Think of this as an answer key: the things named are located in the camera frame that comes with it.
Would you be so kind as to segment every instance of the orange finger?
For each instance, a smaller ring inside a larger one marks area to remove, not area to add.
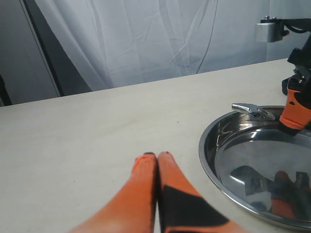
[[[163,233],[245,233],[211,207],[193,188],[169,152],[158,157],[160,190],[158,200]]]
[[[138,157],[130,179],[114,198],[71,233],[151,233],[156,207],[157,160]]]

